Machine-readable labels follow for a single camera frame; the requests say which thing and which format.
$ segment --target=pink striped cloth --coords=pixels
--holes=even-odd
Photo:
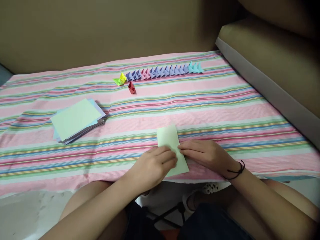
[[[201,63],[186,74],[117,86],[121,72]],[[68,145],[53,140],[50,117],[93,98],[108,119]],[[116,181],[157,145],[157,128],[175,124],[179,140],[211,139],[260,177],[320,176],[320,155],[219,51],[165,54],[99,65],[15,75],[0,88],[0,196],[29,190],[74,191]],[[187,159],[190,169],[165,180],[223,180]]]

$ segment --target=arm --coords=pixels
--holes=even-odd
[[[97,239],[128,203],[158,185],[176,162],[168,147],[147,151],[118,181],[63,218],[41,239]]]
[[[240,169],[240,164],[213,141],[186,141],[179,148],[182,154],[226,178],[236,176],[227,169]],[[230,180],[230,183],[251,204],[278,239],[308,239],[312,236],[315,222],[247,169]]]

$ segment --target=hand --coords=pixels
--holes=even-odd
[[[230,176],[227,169],[239,170],[239,164],[214,141],[189,140],[182,142],[178,148],[183,155],[224,177]]]
[[[141,155],[123,178],[140,194],[157,186],[177,160],[176,154],[166,146],[152,148]]]

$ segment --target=dark shorts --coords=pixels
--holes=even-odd
[[[146,217],[146,212],[136,202],[130,203],[126,207],[126,212],[128,225],[125,240],[164,239],[154,227],[152,220]],[[202,203],[180,229],[178,240],[180,239],[243,240],[253,238],[222,208]]]

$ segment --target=couch cushion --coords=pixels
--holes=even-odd
[[[315,29],[307,11],[298,0],[239,0],[254,15],[278,27],[314,38]]]
[[[223,26],[216,44],[244,79],[320,149],[320,68],[314,46],[257,18]]]

